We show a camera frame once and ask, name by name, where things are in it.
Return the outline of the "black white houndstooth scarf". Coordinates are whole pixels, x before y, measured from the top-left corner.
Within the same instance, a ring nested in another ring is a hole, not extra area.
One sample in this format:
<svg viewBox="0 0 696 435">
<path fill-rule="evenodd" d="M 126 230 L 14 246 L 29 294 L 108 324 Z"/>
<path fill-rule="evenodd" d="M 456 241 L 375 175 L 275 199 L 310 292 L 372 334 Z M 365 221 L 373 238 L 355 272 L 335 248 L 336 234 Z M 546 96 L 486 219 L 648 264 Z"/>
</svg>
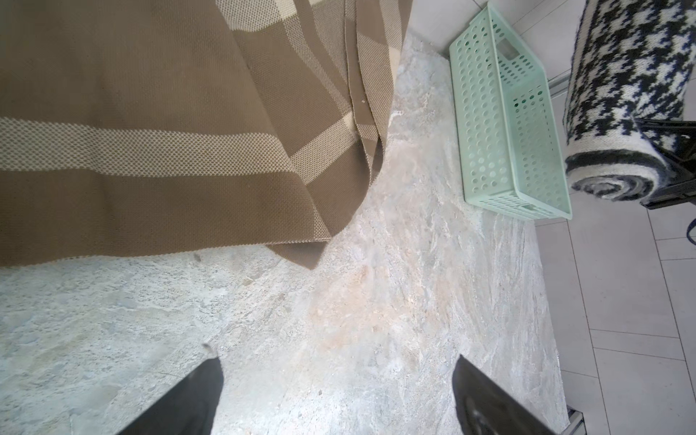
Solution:
<svg viewBox="0 0 696 435">
<path fill-rule="evenodd" d="M 694 2 L 588 1 L 564 115 L 570 187 L 610 201 L 663 188 L 671 171 L 658 150 L 678 141 L 639 122 L 682 119 L 694 66 Z"/>
</svg>

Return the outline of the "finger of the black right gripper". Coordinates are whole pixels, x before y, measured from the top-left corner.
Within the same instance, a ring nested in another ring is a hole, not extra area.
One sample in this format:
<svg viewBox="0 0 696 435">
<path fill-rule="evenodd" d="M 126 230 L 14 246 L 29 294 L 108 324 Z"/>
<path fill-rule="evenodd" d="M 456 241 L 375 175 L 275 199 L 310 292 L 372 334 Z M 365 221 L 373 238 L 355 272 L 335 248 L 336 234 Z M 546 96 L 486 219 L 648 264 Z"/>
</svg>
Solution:
<svg viewBox="0 0 696 435">
<path fill-rule="evenodd" d="M 675 136 L 676 150 L 660 145 L 654 148 L 665 159 L 669 178 L 665 185 L 641 204 L 648 210 L 695 204 L 695 121 L 638 119 L 637 125 L 644 132 L 657 132 L 661 136 Z"/>
</svg>

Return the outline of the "brown beige plaid blanket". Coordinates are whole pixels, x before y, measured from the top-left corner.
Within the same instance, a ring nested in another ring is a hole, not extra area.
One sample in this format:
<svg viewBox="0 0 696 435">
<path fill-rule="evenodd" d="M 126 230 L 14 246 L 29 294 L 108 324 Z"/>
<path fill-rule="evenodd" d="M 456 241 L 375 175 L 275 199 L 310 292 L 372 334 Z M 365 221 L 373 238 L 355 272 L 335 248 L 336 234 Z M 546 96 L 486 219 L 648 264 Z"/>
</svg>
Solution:
<svg viewBox="0 0 696 435">
<path fill-rule="evenodd" d="M 381 171 L 409 1 L 5 1 L 1 264 L 264 245 Z"/>
</svg>

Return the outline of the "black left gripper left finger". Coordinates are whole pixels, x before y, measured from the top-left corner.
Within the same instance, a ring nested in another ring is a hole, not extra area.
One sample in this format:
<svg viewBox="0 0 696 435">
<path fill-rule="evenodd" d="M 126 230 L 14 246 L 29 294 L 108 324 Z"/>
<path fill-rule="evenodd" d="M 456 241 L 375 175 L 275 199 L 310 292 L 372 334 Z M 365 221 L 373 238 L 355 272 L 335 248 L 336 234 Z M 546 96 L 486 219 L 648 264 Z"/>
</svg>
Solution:
<svg viewBox="0 0 696 435">
<path fill-rule="evenodd" d="M 219 358 L 208 359 L 122 429 L 119 435 L 210 434 L 223 386 L 224 374 Z"/>
</svg>

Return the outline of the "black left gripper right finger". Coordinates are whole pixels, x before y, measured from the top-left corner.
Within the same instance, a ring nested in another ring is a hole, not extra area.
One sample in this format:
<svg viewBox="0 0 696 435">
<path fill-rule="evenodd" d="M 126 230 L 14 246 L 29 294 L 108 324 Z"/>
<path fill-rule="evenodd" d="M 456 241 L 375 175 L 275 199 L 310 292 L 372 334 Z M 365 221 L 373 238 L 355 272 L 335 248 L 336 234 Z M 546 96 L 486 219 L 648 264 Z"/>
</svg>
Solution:
<svg viewBox="0 0 696 435">
<path fill-rule="evenodd" d="M 463 355 L 452 374 L 452 390 L 463 434 L 554 434 Z"/>
</svg>

